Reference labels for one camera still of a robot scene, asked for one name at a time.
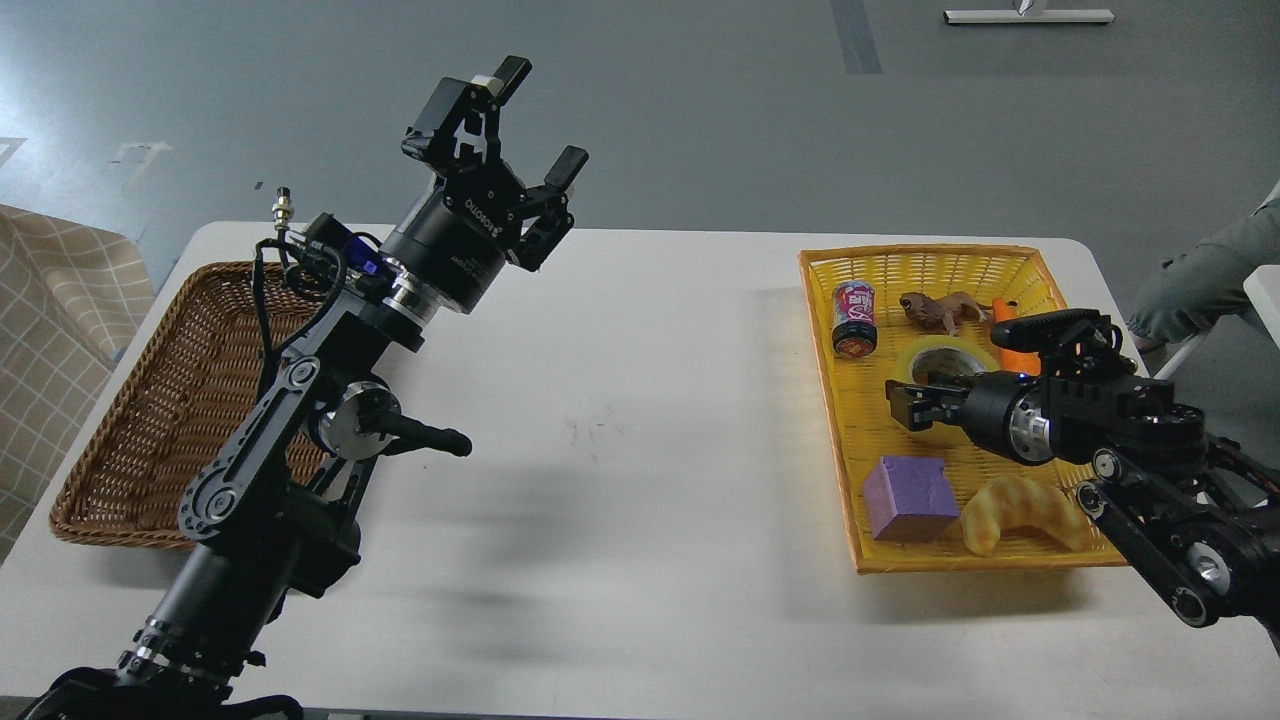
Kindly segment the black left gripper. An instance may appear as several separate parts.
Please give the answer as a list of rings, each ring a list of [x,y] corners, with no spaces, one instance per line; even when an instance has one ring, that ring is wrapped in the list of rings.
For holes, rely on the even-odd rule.
[[[468,314],[504,265],[539,270],[573,228],[570,195],[589,151],[567,145],[531,187],[500,155],[500,110],[531,70],[529,59],[506,56],[489,76],[445,77],[406,128],[401,150],[431,181],[381,246],[385,305],[406,316],[440,306]]]

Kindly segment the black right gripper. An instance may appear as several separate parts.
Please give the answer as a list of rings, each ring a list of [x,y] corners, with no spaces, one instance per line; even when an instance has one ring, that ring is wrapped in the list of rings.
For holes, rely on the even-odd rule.
[[[916,373],[908,386],[886,386],[890,414],[905,430],[941,423],[959,427],[974,446],[1014,462],[1039,466],[1051,460],[1050,420],[1041,383],[1016,372],[975,375]]]

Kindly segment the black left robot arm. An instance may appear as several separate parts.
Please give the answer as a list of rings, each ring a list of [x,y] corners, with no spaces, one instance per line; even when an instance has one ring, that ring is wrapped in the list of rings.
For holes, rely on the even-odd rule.
[[[357,512],[380,457],[474,447],[406,416],[375,365],[390,345],[419,350],[439,309],[471,313],[503,266],[538,270],[573,228],[588,151],[564,147],[535,186],[500,155],[502,110],[531,68],[509,55],[439,82],[401,145],[433,182],[383,241],[329,214],[293,232],[278,190],[250,274],[255,402],[177,503],[195,548],[114,669],[63,673],[22,717],[305,716],[287,694],[230,702],[232,680],[265,662],[259,634],[289,591],[319,598],[360,561]]]

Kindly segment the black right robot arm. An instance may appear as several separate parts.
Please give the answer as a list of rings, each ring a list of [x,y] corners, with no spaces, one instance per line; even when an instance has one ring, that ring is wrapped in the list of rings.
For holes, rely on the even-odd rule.
[[[979,448],[1038,466],[1087,464],[1076,501],[1188,626],[1256,619],[1277,638],[1277,473],[1179,404],[1170,380],[1144,378],[1120,329],[1093,309],[995,324],[1001,348],[1039,356],[1038,375],[933,373],[924,386],[887,380],[908,430],[960,428]]]

